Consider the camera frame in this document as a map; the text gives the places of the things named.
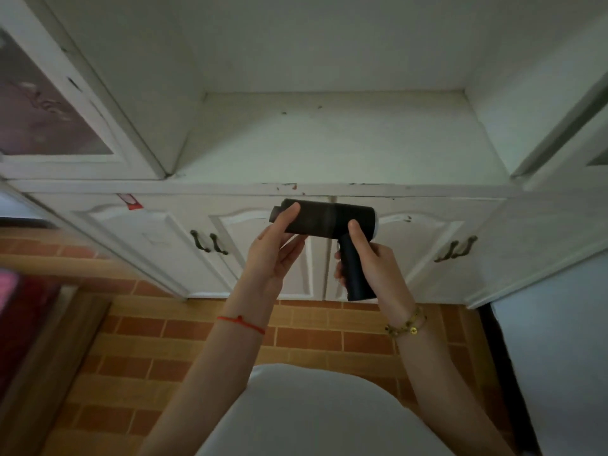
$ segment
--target white shelf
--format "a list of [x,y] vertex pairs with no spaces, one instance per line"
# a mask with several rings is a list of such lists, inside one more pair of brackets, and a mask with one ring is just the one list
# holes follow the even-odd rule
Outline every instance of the white shelf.
[[458,92],[210,94],[173,180],[510,184]]

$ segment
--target black handheld device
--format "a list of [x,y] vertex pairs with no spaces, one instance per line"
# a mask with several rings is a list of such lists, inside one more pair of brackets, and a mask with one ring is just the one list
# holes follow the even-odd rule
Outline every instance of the black handheld device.
[[367,240],[371,241],[376,236],[378,225],[374,208],[285,198],[281,206],[275,206],[272,209],[269,221],[274,222],[282,211],[296,202],[300,204],[300,213],[286,231],[300,235],[337,239],[348,300],[374,299],[376,294],[365,279],[359,253],[348,234],[348,222],[355,219],[359,222]]

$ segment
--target metal drawer pull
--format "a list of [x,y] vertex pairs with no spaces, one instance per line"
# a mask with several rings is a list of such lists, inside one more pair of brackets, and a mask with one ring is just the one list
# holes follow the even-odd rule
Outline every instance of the metal drawer pull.
[[467,240],[465,250],[460,254],[458,254],[458,253],[452,254],[452,259],[461,258],[462,256],[467,256],[467,254],[471,252],[471,248],[473,248],[473,244],[476,241],[477,241],[477,237],[475,235],[469,237],[469,239]]
[[210,234],[209,234],[209,237],[211,237],[211,239],[213,240],[213,249],[214,249],[214,250],[216,250],[218,253],[222,253],[222,254],[228,254],[228,252],[227,252],[227,251],[222,251],[222,250],[219,248],[219,245],[218,245],[218,236],[217,236],[216,234],[214,234],[214,233],[210,233]]
[[190,234],[194,237],[194,244],[198,249],[202,249],[205,253],[211,252],[209,248],[205,248],[203,245],[201,245],[201,242],[198,241],[198,232],[196,230],[190,230]]
[[440,262],[447,261],[448,259],[450,259],[452,257],[452,253],[454,252],[454,250],[456,249],[456,246],[458,246],[459,243],[460,242],[458,240],[452,241],[452,243],[450,243],[450,249],[447,250],[446,255],[443,258],[435,259],[434,262],[440,263]]

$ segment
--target red object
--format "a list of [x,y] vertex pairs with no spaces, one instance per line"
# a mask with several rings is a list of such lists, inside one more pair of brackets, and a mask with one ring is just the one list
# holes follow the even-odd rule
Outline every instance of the red object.
[[30,346],[36,340],[60,285],[40,276],[19,276],[0,269],[2,300],[0,300],[0,397],[19,369]]
[[266,334],[265,329],[261,329],[259,326],[252,325],[251,323],[247,323],[245,320],[243,320],[242,315],[239,315],[236,319],[232,319],[230,317],[218,317],[218,320],[225,320],[226,322],[232,322],[232,323],[236,323],[238,325],[247,326],[247,328],[254,329],[258,333],[260,333],[262,336],[264,334]]
[[118,198],[126,203],[126,207],[129,208],[129,211],[143,210],[142,204],[138,202],[130,193],[117,193],[117,195]]

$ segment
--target white cloth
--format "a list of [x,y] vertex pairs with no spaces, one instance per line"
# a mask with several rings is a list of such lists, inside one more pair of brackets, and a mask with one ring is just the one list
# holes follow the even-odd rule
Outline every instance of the white cloth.
[[425,455],[453,453],[410,410],[360,377],[274,364],[247,389],[197,456]]

